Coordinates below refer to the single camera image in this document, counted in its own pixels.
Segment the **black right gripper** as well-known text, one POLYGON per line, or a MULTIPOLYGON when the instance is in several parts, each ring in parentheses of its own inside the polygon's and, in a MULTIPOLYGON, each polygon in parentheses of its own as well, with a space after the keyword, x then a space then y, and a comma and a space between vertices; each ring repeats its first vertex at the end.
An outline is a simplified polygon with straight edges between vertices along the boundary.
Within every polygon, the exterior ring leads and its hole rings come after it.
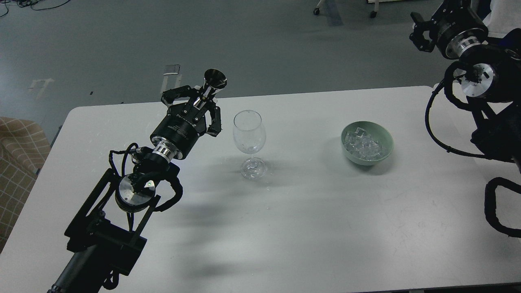
POLYGON ((409 39, 416 48, 432 52, 437 46, 446 59, 458 59, 464 51, 460 43, 466 39, 472 39, 471 44, 482 43, 489 34, 470 0, 444 0, 429 21, 417 12, 410 16, 414 24, 409 39))

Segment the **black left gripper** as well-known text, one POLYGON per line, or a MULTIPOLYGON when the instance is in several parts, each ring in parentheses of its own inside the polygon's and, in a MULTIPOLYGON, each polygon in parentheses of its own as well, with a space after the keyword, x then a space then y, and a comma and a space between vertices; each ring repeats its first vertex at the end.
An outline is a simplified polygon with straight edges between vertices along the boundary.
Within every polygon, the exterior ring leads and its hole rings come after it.
POLYGON ((222 131, 221 111, 214 101, 201 110, 193 106, 200 89, 189 85, 166 90, 161 102, 169 106, 167 115, 150 136, 153 153, 166 161, 183 160, 203 135, 216 137, 222 131), (173 105, 175 100, 188 98, 188 102, 173 105))

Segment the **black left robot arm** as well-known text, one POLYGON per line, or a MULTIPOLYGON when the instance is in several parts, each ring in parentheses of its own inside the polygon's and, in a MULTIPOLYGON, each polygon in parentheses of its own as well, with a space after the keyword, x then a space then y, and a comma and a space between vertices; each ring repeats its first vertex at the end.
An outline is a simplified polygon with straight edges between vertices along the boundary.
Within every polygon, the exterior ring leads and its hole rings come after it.
POLYGON ((151 146, 130 144, 109 153, 110 167, 65 231, 71 260, 50 293, 97 293, 129 275, 147 240, 145 225, 184 194, 175 160, 185 159, 203 135, 221 132, 216 94, 225 81, 162 93, 167 113, 149 136, 151 146))

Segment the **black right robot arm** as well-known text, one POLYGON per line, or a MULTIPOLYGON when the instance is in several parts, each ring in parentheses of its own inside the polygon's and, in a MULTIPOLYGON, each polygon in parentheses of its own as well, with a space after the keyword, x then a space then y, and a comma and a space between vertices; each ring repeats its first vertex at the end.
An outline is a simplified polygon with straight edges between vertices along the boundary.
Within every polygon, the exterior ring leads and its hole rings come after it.
POLYGON ((520 4, 491 1, 484 19, 471 0, 445 0, 424 20, 411 12, 409 39, 423 52, 437 48, 452 61, 433 90, 425 111, 431 139, 448 153, 514 163, 520 166, 520 4), (441 142, 430 126, 430 109, 443 92, 457 108, 472 114, 476 130, 473 154, 441 142))

